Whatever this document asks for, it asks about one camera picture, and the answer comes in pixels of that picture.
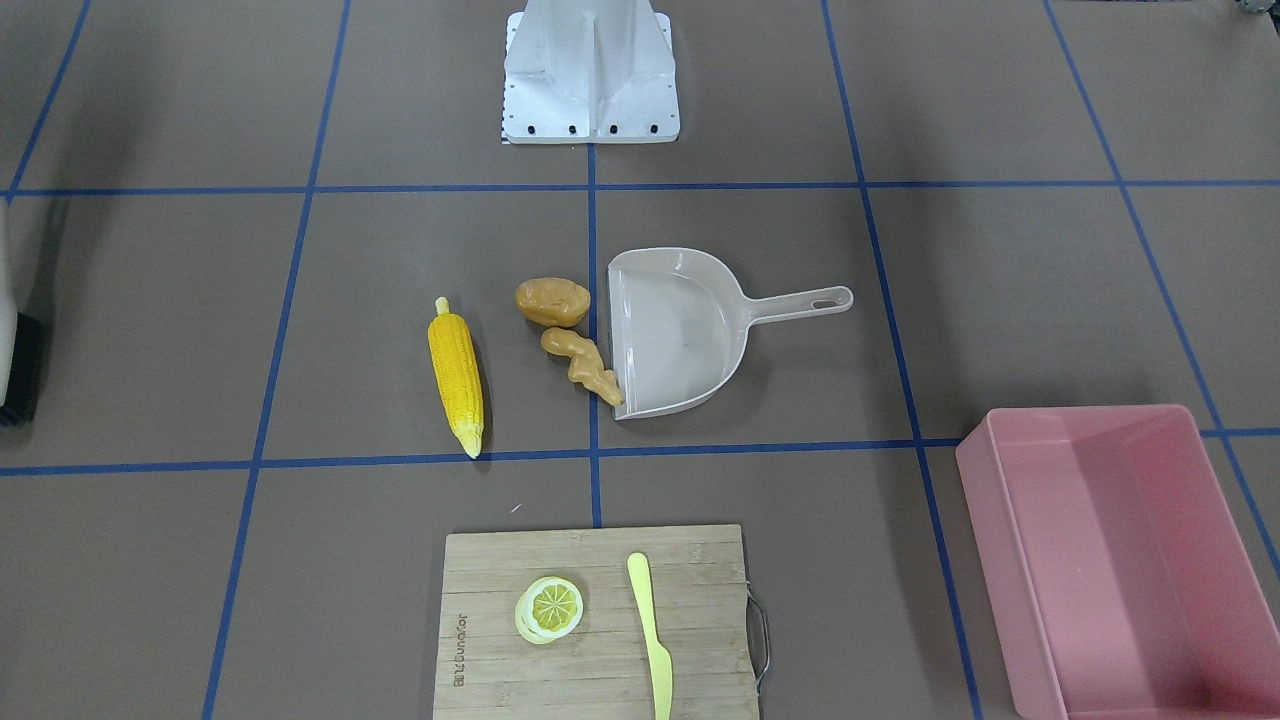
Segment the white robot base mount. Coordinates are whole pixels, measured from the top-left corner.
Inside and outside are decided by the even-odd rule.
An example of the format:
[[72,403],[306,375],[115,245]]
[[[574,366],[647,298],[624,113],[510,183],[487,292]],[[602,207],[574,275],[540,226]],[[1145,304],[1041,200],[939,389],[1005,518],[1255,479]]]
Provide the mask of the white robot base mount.
[[672,23],[649,1],[529,1],[504,40],[504,142],[678,140]]

